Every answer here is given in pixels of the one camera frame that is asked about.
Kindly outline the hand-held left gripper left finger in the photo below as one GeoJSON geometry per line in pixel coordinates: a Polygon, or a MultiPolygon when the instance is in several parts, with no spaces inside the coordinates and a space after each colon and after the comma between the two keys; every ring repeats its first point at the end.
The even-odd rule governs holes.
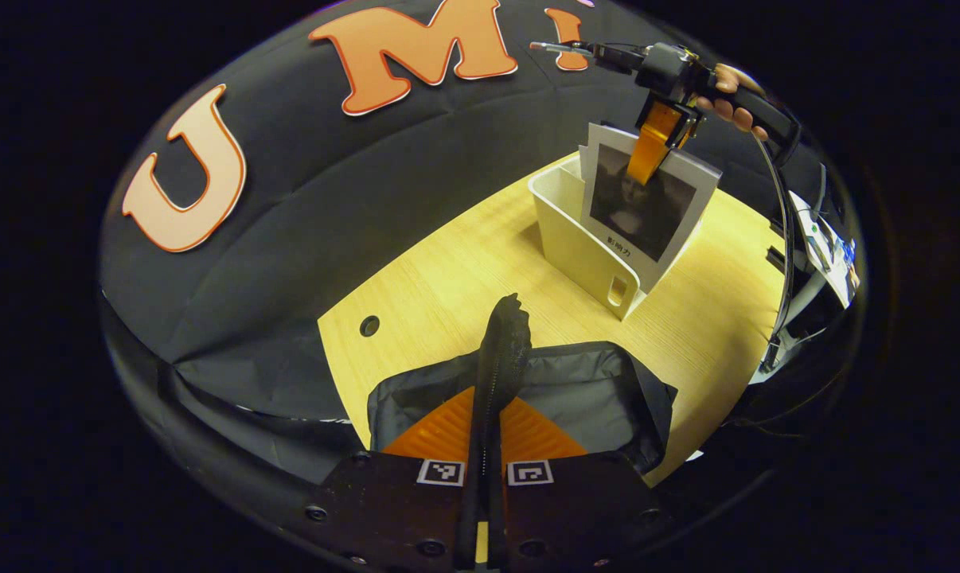
{"type": "Polygon", "coordinates": [[[381,450],[340,461],[302,509],[314,544],[369,572],[473,572],[480,521],[475,388],[381,450]]]}

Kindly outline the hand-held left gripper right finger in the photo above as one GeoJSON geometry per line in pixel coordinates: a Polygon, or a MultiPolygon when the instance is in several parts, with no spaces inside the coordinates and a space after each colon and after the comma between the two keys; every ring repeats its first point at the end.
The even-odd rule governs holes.
{"type": "Polygon", "coordinates": [[[673,511],[619,452],[590,453],[535,407],[502,410],[501,484],[488,520],[498,572],[593,572],[658,543],[673,511]]]}

